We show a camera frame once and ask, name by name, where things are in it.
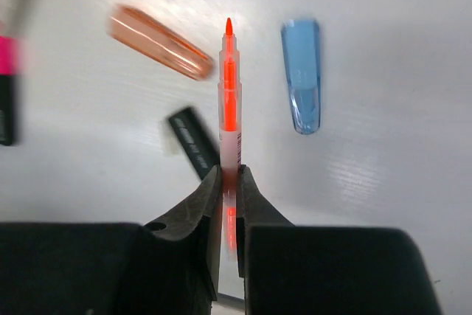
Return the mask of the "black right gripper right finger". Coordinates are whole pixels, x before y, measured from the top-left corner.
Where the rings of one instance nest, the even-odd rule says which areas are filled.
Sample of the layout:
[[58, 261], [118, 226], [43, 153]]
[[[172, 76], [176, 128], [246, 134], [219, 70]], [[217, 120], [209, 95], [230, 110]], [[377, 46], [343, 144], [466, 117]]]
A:
[[440, 314], [417, 244], [404, 231], [297, 226], [259, 191], [237, 187], [237, 260], [247, 314]]

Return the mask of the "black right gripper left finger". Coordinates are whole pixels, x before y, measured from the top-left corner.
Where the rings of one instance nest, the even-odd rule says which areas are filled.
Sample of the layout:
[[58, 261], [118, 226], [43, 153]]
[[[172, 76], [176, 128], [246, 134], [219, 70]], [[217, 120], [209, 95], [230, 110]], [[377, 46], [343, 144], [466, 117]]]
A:
[[1, 224], [3, 314], [209, 314], [222, 173], [145, 224]]

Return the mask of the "orange thin pen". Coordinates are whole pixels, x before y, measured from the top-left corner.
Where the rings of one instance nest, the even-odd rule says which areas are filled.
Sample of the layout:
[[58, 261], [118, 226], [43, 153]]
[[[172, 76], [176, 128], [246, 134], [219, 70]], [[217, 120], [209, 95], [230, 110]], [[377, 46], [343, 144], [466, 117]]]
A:
[[237, 257], [236, 192], [241, 165], [241, 98], [240, 53], [232, 20], [226, 20], [219, 57], [218, 115], [220, 165], [222, 172], [223, 233], [226, 254]]

